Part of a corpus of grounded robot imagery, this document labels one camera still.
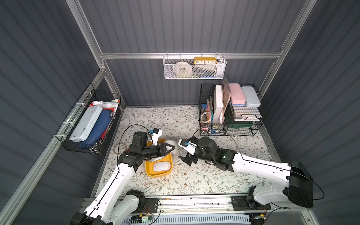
pink box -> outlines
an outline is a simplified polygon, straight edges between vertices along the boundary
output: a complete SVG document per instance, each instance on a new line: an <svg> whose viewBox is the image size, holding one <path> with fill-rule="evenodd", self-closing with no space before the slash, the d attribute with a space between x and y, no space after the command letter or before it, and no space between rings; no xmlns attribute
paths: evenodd
<svg viewBox="0 0 360 225"><path fill-rule="evenodd" d="M245 104L246 98L243 93L243 90L238 83L230 83L229 84L231 91L231 103L234 105L242 105Z"/></svg>

clock face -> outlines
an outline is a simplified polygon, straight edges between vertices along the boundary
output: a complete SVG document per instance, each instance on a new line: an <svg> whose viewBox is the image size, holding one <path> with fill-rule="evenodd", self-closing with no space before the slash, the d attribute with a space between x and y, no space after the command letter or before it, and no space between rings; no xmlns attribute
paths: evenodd
<svg viewBox="0 0 360 225"><path fill-rule="evenodd" d="M214 60L196 60L195 64L216 64Z"/></svg>

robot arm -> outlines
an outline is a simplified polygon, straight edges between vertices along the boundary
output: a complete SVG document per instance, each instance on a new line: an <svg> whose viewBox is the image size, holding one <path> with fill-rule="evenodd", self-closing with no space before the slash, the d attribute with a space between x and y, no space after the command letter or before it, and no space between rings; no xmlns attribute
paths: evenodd
<svg viewBox="0 0 360 225"><path fill-rule="evenodd" d="M152 135L152 138L155 136L154 143L161 135L159 130L156 130L156 135ZM175 149L175 146L166 142L147 147L147 135L145 132L136 132L133 135L132 145L129 150L119 156L118 165L105 187L83 214L75 213L70 221L71 225L115 225L120 224L131 212L142 211L144 193L136 190L129 191L124 200L115 208L114 205L125 185L135 175L144 160L166 156Z"/></svg>
<svg viewBox="0 0 360 225"><path fill-rule="evenodd" d="M312 177L300 162L293 161L290 165L252 158L234 150L220 149L209 137L181 139L179 145L188 151L185 157L179 157L189 166L203 159L221 170L246 172L277 183L250 187L248 194L252 202L249 205L289 200L302 207L313 206Z"/></svg>
<svg viewBox="0 0 360 225"><path fill-rule="evenodd" d="M159 130L155 130L152 134L153 143L156 145L147 147L147 135L145 132L136 132L133 135L130 149L120 155L118 165L105 187L83 214L75 213L71 225L116 225L131 212L140 213L144 207L144 193L136 190L129 191L117 207L114 208L114 205L125 185L144 160L156 160L166 156L177 146L188 151L185 157L179 157L189 166L202 159L221 170L255 174L277 183L250 187L246 198L247 207L257 209L258 206L272 201L286 200L302 207L313 206L312 177L297 161L293 161L290 165L252 158L234 150L220 149L209 137L181 139L178 143L174 141L157 143L161 135Z"/></svg>

gray corrugated wall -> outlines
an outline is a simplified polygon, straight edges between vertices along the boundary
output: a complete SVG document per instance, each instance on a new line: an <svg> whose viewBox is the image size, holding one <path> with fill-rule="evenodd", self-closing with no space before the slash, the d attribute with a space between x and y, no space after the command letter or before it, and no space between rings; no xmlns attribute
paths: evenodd
<svg viewBox="0 0 360 225"><path fill-rule="evenodd" d="M65 1L0 1L0 40L2 209L99 68ZM60 149L15 224L65 221L102 159Z"/></svg>
<svg viewBox="0 0 360 225"><path fill-rule="evenodd" d="M303 0L81 0L102 52L275 52ZM273 60L228 60L229 82L260 88ZM161 60L108 60L127 105L198 104L200 84L166 80Z"/></svg>
<svg viewBox="0 0 360 225"><path fill-rule="evenodd" d="M360 1L319 0L262 101L282 160L301 161L324 189L314 206L324 225L360 219L359 12Z"/></svg>
<svg viewBox="0 0 360 225"><path fill-rule="evenodd" d="M229 59L225 77L230 83L260 87L273 59ZM161 59L109 59L108 65L127 105L198 104L201 84L223 80L167 80Z"/></svg>
<svg viewBox="0 0 360 225"><path fill-rule="evenodd" d="M81 0L102 52L279 51L303 0Z"/></svg>

floral tablecloth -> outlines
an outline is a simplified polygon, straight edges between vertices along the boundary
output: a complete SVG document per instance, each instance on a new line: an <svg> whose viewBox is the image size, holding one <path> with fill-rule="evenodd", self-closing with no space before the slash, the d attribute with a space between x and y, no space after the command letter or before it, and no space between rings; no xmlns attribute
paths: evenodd
<svg viewBox="0 0 360 225"><path fill-rule="evenodd" d="M160 128L163 134L160 138L178 141L190 138L199 129L197 107L158 107L158 108L126 108L119 124L112 151L106 162L96 196L110 178L120 147L121 154L132 142L132 135L136 131L146 131L140 126L132 126L124 134L121 143L119 139L123 131L133 124L140 124L146 128ZM240 151L248 156L272 161L264 140L258 132L254 137L233 136ZM220 148L236 150L236 145L229 136L210 136ZM181 159L172 155L173 170L164 177L151 178L145 173L144 163L139 167L135 176L128 182L122 195L130 189L140 190L145 195L189 195L214 193L247 192L253 185L271 184L271 181L242 172L222 171L199 160L197 164L188 166Z"/></svg>

